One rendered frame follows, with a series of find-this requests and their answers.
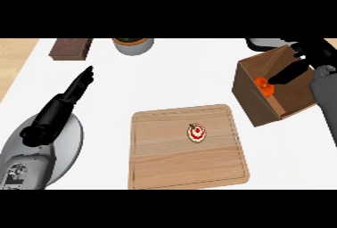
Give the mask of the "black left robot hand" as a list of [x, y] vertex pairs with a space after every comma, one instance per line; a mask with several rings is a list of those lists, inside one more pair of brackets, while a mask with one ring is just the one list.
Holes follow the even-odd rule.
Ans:
[[48, 145], [60, 134], [69, 119], [73, 106], [93, 82], [93, 67], [88, 66], [78, 74], [67, 89], [47, 102], [41, 111], [19, 136], [29, 147]]

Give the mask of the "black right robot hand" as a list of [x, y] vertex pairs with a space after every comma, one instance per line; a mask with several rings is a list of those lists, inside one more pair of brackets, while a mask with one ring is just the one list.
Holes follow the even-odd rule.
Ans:
[[316, 69], [331, 65], [337, 69], [337, 49], [323, 38], [297, 39], [289, 47], [294, 57], [304, 56], [304, 59], [294, 61], [268, 79], [270, 85], [289, 83], [307, 71], [308, 66]]

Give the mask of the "orange squash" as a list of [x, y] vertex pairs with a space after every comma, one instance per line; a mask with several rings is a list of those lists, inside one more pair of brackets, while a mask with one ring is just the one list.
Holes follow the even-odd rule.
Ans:
[[268, 80], [264, 77], [254, 78], [255, 86], [264, 97], [273, 95], [273, 85], [268, 83]]

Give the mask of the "brown cardboard box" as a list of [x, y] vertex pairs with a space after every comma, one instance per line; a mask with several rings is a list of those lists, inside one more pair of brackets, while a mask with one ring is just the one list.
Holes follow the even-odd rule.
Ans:
[[282, 120], [316, 105], [308, 90], [313, 70], [308, 69], [286, 85], [274, 85], [264, 97], [254, 83], [255, 77], [268, 79], [298, 58], [288, 45], [245, 58], [236, 63], [231, 92], [252, 126]]

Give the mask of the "pale wooden cutting board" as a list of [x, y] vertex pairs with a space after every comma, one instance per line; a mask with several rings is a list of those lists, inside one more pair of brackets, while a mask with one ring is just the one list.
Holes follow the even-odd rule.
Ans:
[[[206, 131], [190, 142], [187, 126]], [[131, 117], [128, 188], [199, 189], [245, 183], [249, 173], [227, 105], [141, 111]]]

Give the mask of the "black and grey appliance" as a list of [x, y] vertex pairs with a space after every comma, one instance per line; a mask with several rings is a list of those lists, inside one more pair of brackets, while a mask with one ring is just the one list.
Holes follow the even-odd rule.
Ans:
[[292, 42], [285, 42], [279, 38], [246, 38], [245, 41], [246, 47], [255, 52], [267, 52], [273, 48], [292, 44]]

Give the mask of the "dark brown wooden block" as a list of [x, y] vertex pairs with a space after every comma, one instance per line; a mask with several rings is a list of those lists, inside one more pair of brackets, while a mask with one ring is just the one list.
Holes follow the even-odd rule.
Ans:
[[84, 61], [90, 43], [90, 38], [57, 38], [48, 56], [54, 61]]

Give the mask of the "grey pot with plant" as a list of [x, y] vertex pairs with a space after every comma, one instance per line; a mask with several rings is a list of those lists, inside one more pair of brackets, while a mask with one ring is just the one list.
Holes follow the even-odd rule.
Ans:
[[113, 38], [116, 51], [128, 56], [143, 54], [153, 45], [152, 38]]

